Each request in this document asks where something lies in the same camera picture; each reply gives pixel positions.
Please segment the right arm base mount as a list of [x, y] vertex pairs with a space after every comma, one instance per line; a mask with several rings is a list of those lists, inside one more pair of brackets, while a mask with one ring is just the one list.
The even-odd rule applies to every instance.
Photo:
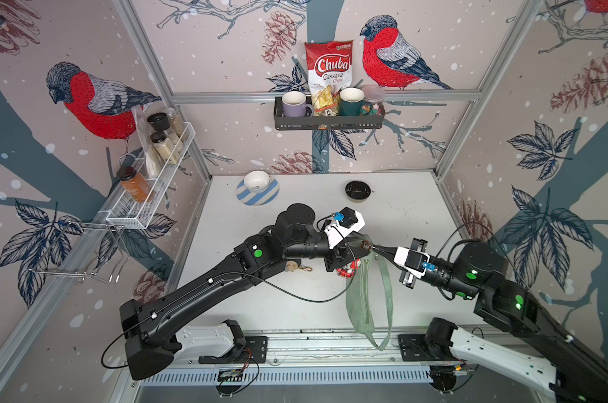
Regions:
[[434, 317], [426, 332], [399, 334], [397, 341], [404, 362], [439, 362], [461, 359], [452, 354], [452, 337], [459, 327], [448, 320]]

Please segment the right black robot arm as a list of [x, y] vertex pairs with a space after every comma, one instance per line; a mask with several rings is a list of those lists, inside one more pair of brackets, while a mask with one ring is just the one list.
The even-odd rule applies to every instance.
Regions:
[[475, 315], [535, 349], [555, 368], [547, 389], [556, 398], [608, 402], [608, 363], [567, 332], [528, 290], [506, 279], [507, 259], [485, 243], [468, 240], [451, 263], [428, 255], [425, 244], [417, 239], [409, 249], [376, 245], [374, 250], [401, 270], [403, 285], [411, 288], [420, 280], [474, 300]]

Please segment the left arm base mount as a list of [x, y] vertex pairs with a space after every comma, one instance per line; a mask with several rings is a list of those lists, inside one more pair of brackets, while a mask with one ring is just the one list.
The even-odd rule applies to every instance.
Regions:
[[215, 332], [213, 353], [202, 353], [199, 364], [233, 364], [253, 359], [259, 364], [266, 362], [269, 338], [266, 336], [245, 336], [235, 320], [225, 320]]

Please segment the green corduroy bag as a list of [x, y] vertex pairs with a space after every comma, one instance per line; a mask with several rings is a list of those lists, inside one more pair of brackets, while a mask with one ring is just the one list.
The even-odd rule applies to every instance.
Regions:
[[[377, 270], [383, 289], [381, 302], [375, 304], [376, 307], [384, 309], [386, 318], [386, 331], [381, 340], [375, 337], [376, 323], [370, 296], [370, 273], [373, 269]], [[347, 317], [354, 331], [364, 336], [374, 349], [382, 352], [389, 345], [394, 324], [393, 287], [387, 261], [380, 254], [371, 252], [360, 259], [360, 266], [349, 282], [351, 285], [347, 289], [345, 299]]]

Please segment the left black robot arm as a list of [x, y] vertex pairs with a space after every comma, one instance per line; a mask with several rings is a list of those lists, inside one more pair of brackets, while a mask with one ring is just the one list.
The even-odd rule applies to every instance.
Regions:
[[120, 308], [125, 354], [133, 379], [147, 379], [167, 368], [183, 344], [176, 334], [218, 303], [285, 270], [288, 261], [322, 259], [327, 271], [340, 269], [367, 255], [355, 245], [365, 221], [344, 208], [324, 229], [315, 228], [315, 213], [302, 203], [290, 205], [244, 240], [218, 265], [155, 302], [136, 300]]

